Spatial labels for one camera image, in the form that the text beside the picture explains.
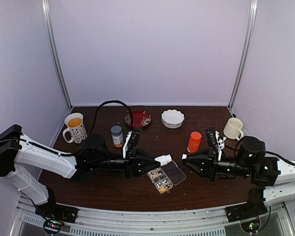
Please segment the orange pill bottle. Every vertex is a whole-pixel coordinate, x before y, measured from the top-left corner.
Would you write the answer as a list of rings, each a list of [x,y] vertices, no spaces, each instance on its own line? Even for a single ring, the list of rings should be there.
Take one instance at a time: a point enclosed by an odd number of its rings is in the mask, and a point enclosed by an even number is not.
[[[189,153],[195,153],[199,150],[200,144],[202,140],[201,133],[194,131],[190,134],[189,143],[187,147],[187,151]]]

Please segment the small white bottle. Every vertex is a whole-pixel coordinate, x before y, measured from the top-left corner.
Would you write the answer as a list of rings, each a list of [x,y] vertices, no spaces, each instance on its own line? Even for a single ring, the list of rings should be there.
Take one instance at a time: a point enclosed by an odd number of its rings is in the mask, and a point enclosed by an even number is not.
[[[154,160],[159,162],[160,166],[162,167],[172,162],[172,157],[170,154],[166,154],[166,155],[158,156]]]

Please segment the clear plastic pill organizer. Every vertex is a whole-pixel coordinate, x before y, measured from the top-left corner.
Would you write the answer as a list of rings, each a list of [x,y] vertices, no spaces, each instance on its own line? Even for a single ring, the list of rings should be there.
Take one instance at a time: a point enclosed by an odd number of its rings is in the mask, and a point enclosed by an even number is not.
[[[149,171],[147,176],[160,194],[170,192],[186,179],[185,173],[175,161]]]

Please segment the grey capped supplement bottle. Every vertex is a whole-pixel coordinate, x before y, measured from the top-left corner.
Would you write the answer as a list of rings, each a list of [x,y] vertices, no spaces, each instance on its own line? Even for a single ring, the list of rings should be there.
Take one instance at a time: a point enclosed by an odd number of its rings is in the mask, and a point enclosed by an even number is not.
[[[112,135],[114,146],[117,148],[121,148],[124,143],[122,128],[118,125],[113,126],[111,128],[111,135]]]

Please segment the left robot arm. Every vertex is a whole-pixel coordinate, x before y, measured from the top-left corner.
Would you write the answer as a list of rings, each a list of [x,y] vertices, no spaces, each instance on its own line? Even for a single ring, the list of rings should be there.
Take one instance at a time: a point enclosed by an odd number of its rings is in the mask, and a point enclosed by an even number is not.
[[[121,154],[108,151],[101,134],[91,134],[81,142],[80,151],[70,153],[34,141],[22,133],[21,126],[14,124],[0,134],[0,177],[9,179],[50,218],[57,218],[61,208],[53,191],[35,180],[23,165],[82,181],[95,170],[121,170],[130,178],[170,163],[169,154],[154,156],[136,147],[141,133],[137,128],[128,132]]]

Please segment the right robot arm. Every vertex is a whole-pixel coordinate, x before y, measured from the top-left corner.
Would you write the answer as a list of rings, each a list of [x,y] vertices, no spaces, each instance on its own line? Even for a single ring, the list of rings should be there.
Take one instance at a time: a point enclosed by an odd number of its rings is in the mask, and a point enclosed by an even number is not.
[[[267,151],[263,141],[245,136],[233,148],[233,156],[224,154],[226,146],[221,140],[209,138],[207,142],[208,149],[184,154],[183,165],[210,181],[222,175],[250,178],[255,185],[247,202],[226,208],[229,216],[265,214],[271,205],[295,199],[295,162]]]

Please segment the red floral plate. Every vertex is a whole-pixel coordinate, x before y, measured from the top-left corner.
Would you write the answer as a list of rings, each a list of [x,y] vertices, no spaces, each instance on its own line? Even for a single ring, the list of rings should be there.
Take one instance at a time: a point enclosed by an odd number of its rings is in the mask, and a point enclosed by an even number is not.
[[[133,111],[131,115],[127,114],[124,118],[124,122],[129,127],[143,128],[151,123],[151,115],[146,111]]]

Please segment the white cup at right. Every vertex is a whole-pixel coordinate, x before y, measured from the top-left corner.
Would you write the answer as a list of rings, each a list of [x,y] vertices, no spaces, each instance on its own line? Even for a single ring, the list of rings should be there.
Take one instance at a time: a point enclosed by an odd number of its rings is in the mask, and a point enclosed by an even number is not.
[[[244,137],[244,132],[242,129],[243,123],[241,120],[237,118],[229,118],[224,127],[223,134],[228,139],[239,141]]]

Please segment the white scalloped dish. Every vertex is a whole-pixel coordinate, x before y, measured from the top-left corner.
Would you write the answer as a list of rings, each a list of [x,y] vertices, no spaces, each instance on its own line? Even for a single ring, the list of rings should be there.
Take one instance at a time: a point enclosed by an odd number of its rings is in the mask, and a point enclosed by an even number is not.
[[[181,111],[168,109],[161,114],[163,125],[169,129],[177,129],[182,126],[185,116]]]

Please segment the floral mug yellow inside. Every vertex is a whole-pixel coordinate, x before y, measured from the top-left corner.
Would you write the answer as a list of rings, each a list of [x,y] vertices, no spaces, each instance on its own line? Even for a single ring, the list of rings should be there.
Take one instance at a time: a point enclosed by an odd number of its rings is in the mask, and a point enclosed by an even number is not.
[[[62,132],[62,136],[67,143],[80,144],[88,137],[83,119],[84,116],[81,113],[72,113],[65,118],[66,128]]]

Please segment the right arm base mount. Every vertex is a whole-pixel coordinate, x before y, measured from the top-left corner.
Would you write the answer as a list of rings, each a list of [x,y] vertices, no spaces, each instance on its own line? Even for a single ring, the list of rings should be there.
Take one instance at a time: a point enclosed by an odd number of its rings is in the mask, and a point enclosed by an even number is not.
[[[271,215],[271,207],[265,206],[264,187],[256,187],[249,190],[246,203],[228,206],[225,208],[228,222],[240,222],[241,229],[247,234],[260,232],[268,223]],[[268,213],[268,219],[262,226],[261,215]]]

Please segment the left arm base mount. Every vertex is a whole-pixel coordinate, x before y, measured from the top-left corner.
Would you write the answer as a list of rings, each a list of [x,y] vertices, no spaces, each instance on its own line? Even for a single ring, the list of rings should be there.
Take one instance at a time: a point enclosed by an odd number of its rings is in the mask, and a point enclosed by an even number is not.
[[[78,209],[72,206],[59,205],[54,199],[48,198],[47,202],[37,205],[34,202],[35,213],[44,219],[43,230],[48,236],[58,234],[65,223],[75,223]]]

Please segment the front aluminium rail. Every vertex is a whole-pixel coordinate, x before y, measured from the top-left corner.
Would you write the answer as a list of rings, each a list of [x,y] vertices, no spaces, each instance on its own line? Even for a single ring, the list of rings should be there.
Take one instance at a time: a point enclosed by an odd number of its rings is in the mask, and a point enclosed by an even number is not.
[[[75,223],[65,223],[56,236],[295,236],[284,204],[271,207],[268,215],[260,216],[257,234],[246,233],[241,222],[229,222],[225,207],[179,211],[114,211],[78,207]],[[48,236],[43,230],[44,219],[21,195],[8,236]]]

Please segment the right aluminium frame post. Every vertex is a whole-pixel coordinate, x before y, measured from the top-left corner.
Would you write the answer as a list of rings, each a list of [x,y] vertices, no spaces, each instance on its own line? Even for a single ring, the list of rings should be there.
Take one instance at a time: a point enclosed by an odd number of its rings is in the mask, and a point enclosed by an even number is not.
[[[239,92],[240,83],[243,78],[250,46],[251,46],[253,35],[254,35],[257,13],[258,13],[258,1],[251,0],[249,14],[248,14],[248,21],[247,21],[247,26],[246,26],[245,39],[244,39],[244,44],[243,44],[242,53],[241,53],[241,57],[240,57],[239,67],[237,70],[235,84],[233,87],[231,98],[228,103],[228,109],[230,111],[232,111],[234,109],[236,97]]]

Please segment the aluminium frame post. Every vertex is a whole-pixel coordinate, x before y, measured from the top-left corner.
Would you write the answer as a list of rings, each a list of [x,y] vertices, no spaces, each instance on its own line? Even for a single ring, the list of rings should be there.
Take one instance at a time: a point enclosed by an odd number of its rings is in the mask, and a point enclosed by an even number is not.
[[[258,13],[258,1],[251,0],[249,14],[248,14],[248,21],[247,21],[247,26],[246,26],[245,39],[244,39],[244,44],[243,44],[242,53],[241,53],[241,57],[240,57],[239,67],[237,70],[235,84],[233,87],[231,98],[228,103],[228,109],[230,111],[232,111],[234,109],[236,97],[239,92],[240,83],[243,78],[250,46],[251,46],[253,35],[254,35],[257,13]]]
[[[62,95],[65,99],[66,105],[69,110],[73,108],[71,100],[69,98],[68,90],[64,81],[63,77],[63,72],[59,60],[59,55],[57,51],[57,46],[56,46],[56,40],[55,40],[55,35],[54,35],[54,30],[53,30],[53,25],[52,25],[52,17],[51,17],[51,12],[50,12],[50,3],[48,0],[42,0],[42,10],[43,10],[43,15],[44,15],[44,20],[46,24],[46,29],[48,33],[48,38],[49,38],[49,43],[50,43],[50,48],[51,48],[51,54],[52,54],[52,60],[54,63],[54,68],[56,71],[57,79],[59,81],[60,85],[60,90],[62,92]]]

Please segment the left aluminium frame post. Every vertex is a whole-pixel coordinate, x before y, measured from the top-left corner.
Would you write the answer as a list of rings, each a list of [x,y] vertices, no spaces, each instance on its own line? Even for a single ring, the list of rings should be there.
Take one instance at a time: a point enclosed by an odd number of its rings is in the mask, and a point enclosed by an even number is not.
[[[69,98],[68,90],[64,81],[63,77],[63,72],[59,60],[59,55],[57,51],[57,46],[56,46],[56,40],[55,40],[55,35],[54,35],[54,30],[53,30],[53,25],[52,25],[52,17],[51,17],[51,12],[50,12],[50,3],[48,0],[42,0],[42,10],[43,10],[43,15],[44,15],[44,20],[46,24],[46,29],[48,33],[48,38],[49,38],[49,43],[50,43],[50,48],[51,48],[51,54],[52,54],[52,60],[54,63],[54,68],[56,71],[57,79],[59,81],[60,85],[60,90],[62,92],[62,95],[65,99],[66,105],[69,110],[73,108],[71,100]]]

